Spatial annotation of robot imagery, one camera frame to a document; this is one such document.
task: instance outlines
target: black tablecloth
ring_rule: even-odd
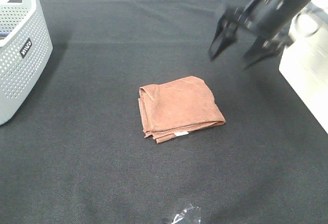
[[[278,71],[243,70],[254,37],[217,61],[219,2],[40,0],[53,53],[0,127],[0,223],[328,223],[327,134]],[[227,123],[156,145],[138,87],[205,80]]]

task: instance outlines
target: folded towel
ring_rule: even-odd
[[[200,78],[147,85],[139,88],[139,94],[143,132],[157,143],[226,123],[211,90]]]

